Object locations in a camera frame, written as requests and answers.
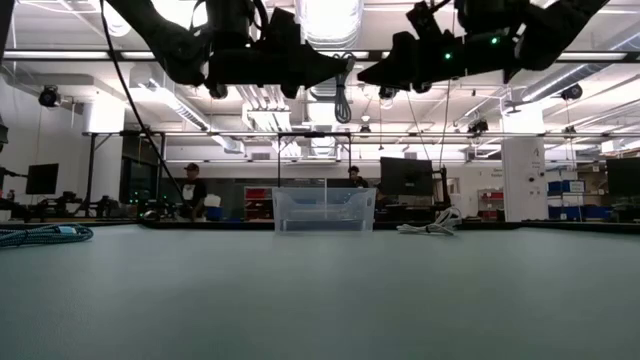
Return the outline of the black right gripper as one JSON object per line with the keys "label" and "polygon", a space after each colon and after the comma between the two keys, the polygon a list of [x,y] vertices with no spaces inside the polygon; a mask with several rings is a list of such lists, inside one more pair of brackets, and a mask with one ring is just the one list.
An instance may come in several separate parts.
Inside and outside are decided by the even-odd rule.
{"label": "black right gripper", "polygon": [[370,85],[424,93],[440,81],[449,81],[494,71],[502,73],[502,83],[519,72],[515,57],[517,38],[497,31],[454,37],[446,31],[437,41],[419,42],[407,32],[395,33],[389,54],[361,71],[357,78]]}

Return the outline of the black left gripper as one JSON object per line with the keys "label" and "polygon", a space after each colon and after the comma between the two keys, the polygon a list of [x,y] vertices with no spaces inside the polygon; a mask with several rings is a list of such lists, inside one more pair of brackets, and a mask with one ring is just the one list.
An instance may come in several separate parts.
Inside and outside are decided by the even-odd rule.
{"label": "black left gripper", "polygon": [[254,48],[225,49],[208,60],[204,86],[214,98],[224,98],[226,85],[278,85],[282,94],[294,99],[299,88],[311,88],[338,75],[349,74],[355,57],[327,56],[309,44],[296,45],[284,52]]}

